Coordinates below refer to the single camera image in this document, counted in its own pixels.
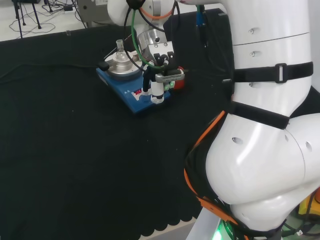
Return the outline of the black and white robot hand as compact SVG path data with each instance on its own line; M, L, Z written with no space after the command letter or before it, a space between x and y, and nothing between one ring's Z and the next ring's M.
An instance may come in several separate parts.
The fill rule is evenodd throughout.
M161 104L165 94L184 76L178 67L172 42L148 44L143 50L142 61L145 63L142 94L152 104Z

